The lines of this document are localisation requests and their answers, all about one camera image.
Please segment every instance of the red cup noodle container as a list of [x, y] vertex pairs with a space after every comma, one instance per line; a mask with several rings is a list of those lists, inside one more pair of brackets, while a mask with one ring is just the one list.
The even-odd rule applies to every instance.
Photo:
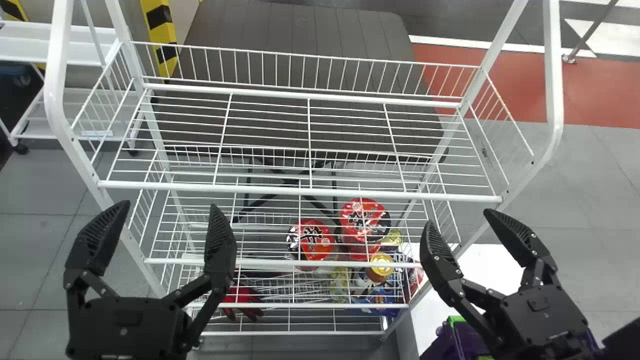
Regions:
[[[304, 218], [289, 228], [287, 249], [294, 260], [320, 261], [333, 253], [335, 239], [324, 223], [312, 218]], [[314, 271], [317, 266], [299, 266], [303, 271]]]
[[367, 260], [380, 250], [380, 242], [391, 228], [391, 217], [382, 204], [372, 199], [351, 199], [340, 211], [342, 242], [353, 244], [349, 248], [354, 260]]

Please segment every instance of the white floor stripe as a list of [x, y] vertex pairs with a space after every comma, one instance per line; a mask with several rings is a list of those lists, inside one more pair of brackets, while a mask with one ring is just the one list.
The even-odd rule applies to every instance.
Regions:
[[[606, 5], [606, 4], [609, 4], [610, 0], [563, 0], [563, 1], [569, 1], [571, 3]], [[616, 4], [616, 6], [640, 9], [640, 0], [620, 0], [618, 1], [618, 4]]]
[[[593, 23], [574, 19], [565, 21], [579, 36], [584, 35]], [[603, 22], [587, 40], [587, 45], [596, 54], [640, 57], [640, 26]]]
[[[464, 40], [457, 38], [438, 38], [438, 37], [422, 37], [418, 35], [409, 35], [409, 39], [414, 44], [428, 44], [428, 45], [444, 45], [444, 46], [456, 46], [456, 47], [473, 47], [476, 49], [488, 49], [491, 45], [490, 41], [477, 41], [477, 40]], [[503, 51], [515, 51], [518, 53], [538, 53], [544, 54], [545, 47], [541, 45], [527, 45], [527, 44], [504, 44]], [[568, 54], [571, 49], [563, 48], [563, 52]], [[580, 50], [578, 56], [583, 58], [595, 58], [595, 54], [589, 50]]]

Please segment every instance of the metal pole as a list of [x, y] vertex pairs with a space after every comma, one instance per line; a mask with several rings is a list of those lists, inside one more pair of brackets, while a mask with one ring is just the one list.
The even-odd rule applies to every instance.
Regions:
[[584, 44], [586, 44], [587, 40], [593, 35], [596, 29], [600, 26], [600, 24], [606, 19], [607, 15], [611, 12], [611, 10], [616, 6], [618, 0], [611, 0], [607, 5], [607, 8], [604, 10], [602, 16], [591, 24], [591, 27], [587, 30], [584, 36], [578, 41], [578, 44], [573, 48], [569, 55], [562, 55], [562, 60], [567, 64], [575, 64], [577, 63], [575, 59], [575, 55], [582, 49]]

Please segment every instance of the dark gray table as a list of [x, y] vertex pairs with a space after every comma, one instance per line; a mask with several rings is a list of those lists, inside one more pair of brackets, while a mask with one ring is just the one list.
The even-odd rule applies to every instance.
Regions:
[[[186, 38], [185, 43], [187, 45], [199, 45], [207, 47], [229, 47], [236, 49], [253, 49], [263, 51], [278, 51], [283, 53], [300, 53], [300, 54], [319, 54], [326, 56], [345, 56], [354, 58], [375, 58], [383, 60], [413, 60], [413, 47], [409, 41], [409, 37], [404, 28], [403, 22], [399, 16], [388, 12], [372, 12], [365, 10], [343, 9], [343, 8], [327, 8], [319, 6], [303, 6], [303, 5], [290, 5], [290, 4], [276, 4], [276, 3], [263, 3], [259, 1], [248, 0], [207, 0], [200, 4], [200, 7], [195, 15], [193, 24]], [[216, 53], [210, 53], [209, 57], [209, 72], [211, 73], [212, 80], [221, 80], [220, 61]], [[252, 79], [261, 77], [261, 61], [264, 61], [265, 68], [274, 69], [274, 58], [265, 57], [264, 60], [260, 58], [258, 54], [252, 54], [249, 57], [238, 56], [234, 59], [232, 53], [222, 54], [223, 72], [225, 79], [233, 79], [235, 72], [237, 72], [238, 79], [246, 81], [251, 72]], [[291, 80], [292, 84], [301, 83], [302, 74], [302, 60], [294, 59], [289, 65], [285, 56], [279, 57], [277, 64], [278, 69], [278, 84], [287, 84]], [[191, 66], [191, 57], [189, 52], [183, 51], [180, 54], [180, 62], [182, 64], [183, 76], [185, 78], [193, 78], [193, 68]], [[330, 68], [329, 60], [319, 61], [316, 64], [319, 67], [318, 78], [319, 83], [326, 84], [327, 73]], [[340, 83], [341, 71], [335, 69], [341, 69], [343, 63], [340, 60], [333, 61], [333, 71], [330, 84]], [[194, 67], [197, 74], [206, 74], [207, 64], [204, 62], [204, 57], [194, 56]], [[292, 75], [291, 79], [288, 78], [288, 67], [291, 66]], [[366, 81], [367, 74], [369, 73], [368, 65], [363, 64], [358, 68], [356, 72], [356, 64], [348, 63], [344, 69], [344, 82], [346, 84], [353, 84], [355, 90], [371, 91], [382, 83], [383, 88], [393, 87], [394, 91], [399, 91], [404, 85], [406, 79], [406, 67], [400, 67], [397, 78], [394, 76], [395, 65], [389, 65], [386, 72], [383, 73], [382, 66], [374, 66], [374, 70], [371, 72], [371, 81]], [[305, 86], [313, 86], [315, 68], [311, 61], [308, 61], [305, 67]], [[414, 77], [418, 77], [419, 73], [412, 74]], [[180, 74], [176, 71], [173, 73], [174, 78], [180, 78]], [[273, 84], [276, 79], [274, 71], [265, 72], [265, 82]], [[184, 93], [169, 93], [168, 96], [184, 96]], [[205, 100], [226, 100], [227, 95], [210, 95], [210, 94], [188, 94], [191, 98], [203, 99], [202, 105], [211, 106], [211, 102], [205, 103]], [[306, 100], [297, 99], [275, 99], [275, 98], [258, 98], [258, 97], [243, 97], [234, 96], [235, 101], [260, 101], [266, 104], [286, 104], [301, 106], [303, 108], [297, 111], [298, 113], [304, 112], [306, 114], [307, 105]], [[160, 104], [156, 106], [159, 111], [166, 111], [171, 109], [169, 106], [162, 106], [162, 104], [189, 104], [199, 105], [198, 100], [183, 101], [180, 99], [162, 99]], [[369, 151], [384, 151], [393, 152], [391, 138], [388, 135], [388, 129], [380, 127], [358, 127], [357, 125], [372, 124], [371, 119], [363, 120], [358, 119], [358, 116], [379, 117], [381, 119], [380, 124], [386, 125], [384, 113], [366, 113], [362, 110], [382, 110], [380, 104], [356, 104], [356, 103], [344, 103], [344, 102], [331, 102], [331, 101], [312, 101], [312, 106], [319, 107], [340, 107], [353, 109], [351, 112], [353, 118], [342, 119], [341, 121], [347, 122], [352, 126], [341, 127], [342, 124], [338, 123], [335, 117], [322, 116], [331, 115], [332, 113], [327, 110], [316, 110], [316, 117], [314, 117], [314, 125], [312, 129], [318, 130], [318, 133], [313, 133], [313, 148], [314, 158], [337, 158], [338, 160], [369, 160], [374, 162], [391, 162], [395, 161], [395, 156], [387, 156], [385, 158], [375, 157], [371, 158], [368, 154]], [[216, 143], [220, 142], [220, 134], [212, 131], [211, 124], [221, 125], [223, 117], [225, 115], [225, 104], [218, 105], [217, 109], [201, 110], [198, 108], [189, 109], [191, 114], [205, 115], [203, 117], [198, 116], [184, 116], [184, 115], [158, 115], [159, 120], [176, 121], [188, 121], [191, 124], [163, 124], [160, 123], [162, 130], [171, 130], [178, 132], [163, 133], [163, 138], [167, 145], [170, 145], [172, 140], [179, 142], [202, 142], [202, 143]], [[232, 108], [230, 116], [233, 117], [258, 117], [255, 112], [251, 113], [247, 110], [256, 110], [256, 106], [236, 106]], [[432, 108], [415, 108], [407, 106], [387, 106], [388, 111], [408, 111], [408, 112], [429, 112], [434, 113]], [[349, 111], [341, 110], [341, 115], [350, 114]], [[214, 115], [216, 117], [206, 117], [206, 115]], [[286, 139], [276, 139], [278, 133], [282, 134], [283, 129], [295, 129], [301, 130], [307, 128], [307, 120], [299, 115], [276, 115], [277, 117], [270, 118], [270, 114], [260, 114], [262, 119], [280, 119], [289, 120], [290, 123], [279, 123], [277, 126], [274, 123], [268, 121], [252, 120], [230, 120], [234, 125], [241, 126], [239, 128], [227, 128], [225, 133], [225, 143], [242, 144], [244, 146], [257, 146], [257, 147], [295, 147], [303, 149], [306, 148], [307, 134], [303, 132], [287, 131], [285, 134]], [[401, 117], [406, 119], [406, 122], [401, 122], [404, 127], [420, 128], [420, 135], [428, 136], [429, 138], [401, 138], [402, 140], [396, 140], [397, 150], [399, 152], [420, 154], [428, 156], [435, 150], [435, 145], [438, 143], [438, 137], [442, 136], [442, 128], [438, 122], [438, 117], [433, 115], [395, 115], [395, 118]], [[420, 120], [435, 121], [431, 123], [419, 122]], [[206, 125], [194, 125], [193, 123], [202, 123]], [[252, 129], [258, 125], [270, 126], [271, 129]], [[414, 129], [395, 129], [394, 135], [412, 135], [415, 133]], [[352, 140], [352, 142], [342, 143], [342, 140]], [[354, 143], [353, 140], [370, 140], [372, 144]], [[331, 151], [324, 151], [323, 149], [336, 149], [340, 151], [338, 153]], [[239, 154], [239, 149], [225, 148], [223, 155], [225, 154]], [[277, 151], [271, 149], [258, 149], [253, 150], [252, 154], [258, 158], [263, 157], [300, 157], [300, 151], [293, 153], [293, 151]], [[428, 158], [414, 158], [407, 156], [400, 156], [399, 161], [401, 163], [410, 162], [425, 162]]]

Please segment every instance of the floor tile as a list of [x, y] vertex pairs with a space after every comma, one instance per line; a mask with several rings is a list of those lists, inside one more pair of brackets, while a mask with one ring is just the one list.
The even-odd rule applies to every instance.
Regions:
[[73, 215], [86, 186], [67, 154], [14, 154], [0, 172], [0, 213]]
[[200, 346], [200, 350], [195, 352], [195, 358], [197, 360], [251, 359], [252, 343], [252, 336], [220, 336], [204, 338], [204, 342]]
[[612, 229], [534, 230], [558, 264], [560, 281], [583, 311], [640, 311], [634, 254], [635, 231]]
[[68, 340], [66, 311], [32, 310], [9, 358], [66, 360], [65, 347]]
[[505, 213], [528, 226], [589, 227], [582, 192], [567, 179], [566, 172], [548, 164], [518, 194]]
[[1, 309], [31, 309], [71, 216], [0, 214]]
[[28, 310], [0, 311], [0, 359], [8, 359], [15, 341], [22, 331], [22, 326], [29, 315]]
[[640, 194], [617, 164], [570, 165], [561, 171], [578, 195], [574, 204], [583, 206], [591, 227], [640, 229]]
[[[92, 218], [86, 215], [78, 215], [74, 218], [65, 241], [62, 243], [60, 251], [54, 260], [51, 271], [47, 274], [47, 278], [42, 285], [34, 309], [67, 308], [65, 292], [62, 288], [65, 262], [78, 231]], [[147, 296], [149, 291], [146, 279], [122, 243], [118, 244], [103, 279], [121, 296], [144, 297]], [[87, 294], [87, 298], [95, 296], [96, 294], [93, 291]]]
[[640, 317], [640, 311], [583, 311], [593, 336], [602, 346], [602, 340], [612, 332]]
[[595, 126], [592, 126], [591, 130], [613, 155], [636, 191], [640, 191], [640, 163], [636, 156], [637, 145], [640, 143], [640, 130]]

